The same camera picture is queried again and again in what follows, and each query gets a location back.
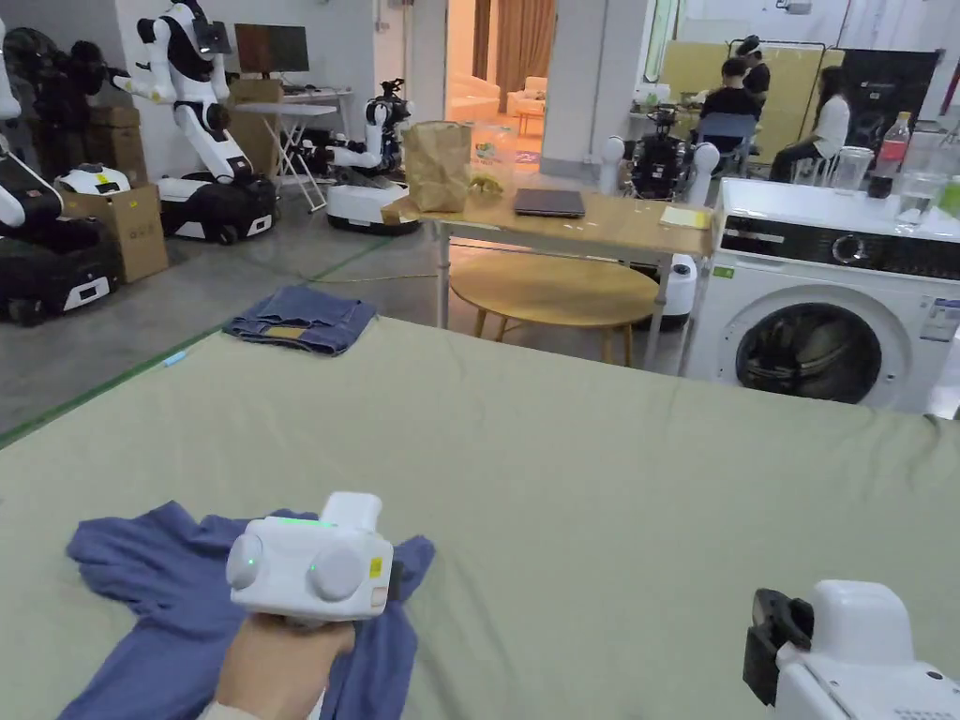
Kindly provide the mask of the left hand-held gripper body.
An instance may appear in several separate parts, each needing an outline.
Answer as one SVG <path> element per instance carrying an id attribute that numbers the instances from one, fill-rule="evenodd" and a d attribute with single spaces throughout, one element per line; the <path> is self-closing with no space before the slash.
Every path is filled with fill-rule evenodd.
<path id="1" fill-rule="evenodd" d="M 382 499 L 334 492 L 316 519 L 251 520 L 227 560 L 233 603 L 251 613 L 321 625 L 383 614 L 394 547 L 378 531 Z"/>

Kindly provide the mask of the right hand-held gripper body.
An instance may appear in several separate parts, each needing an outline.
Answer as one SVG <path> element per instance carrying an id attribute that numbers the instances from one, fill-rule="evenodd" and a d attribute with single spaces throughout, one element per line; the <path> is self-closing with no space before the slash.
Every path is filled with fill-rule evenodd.
<path id="1" fill-rule="evenodd" d="M 906 606 L 874 582 L 756 590 L 742 679 L 774 719 L 959 716 L 957 680 L 919 661 Z"/>

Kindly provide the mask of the person's left hand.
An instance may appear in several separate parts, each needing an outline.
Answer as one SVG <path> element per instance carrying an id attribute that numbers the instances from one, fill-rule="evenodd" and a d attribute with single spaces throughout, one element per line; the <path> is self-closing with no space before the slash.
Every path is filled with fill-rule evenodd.
<path id="1" fill-rule="evenodd" d="M 225 653 L 214 700 L 259 719 L 304 719 L 326 690 L 336 659 L 354 642 L 348 622 L 307 630 L 250 615 Z"/>

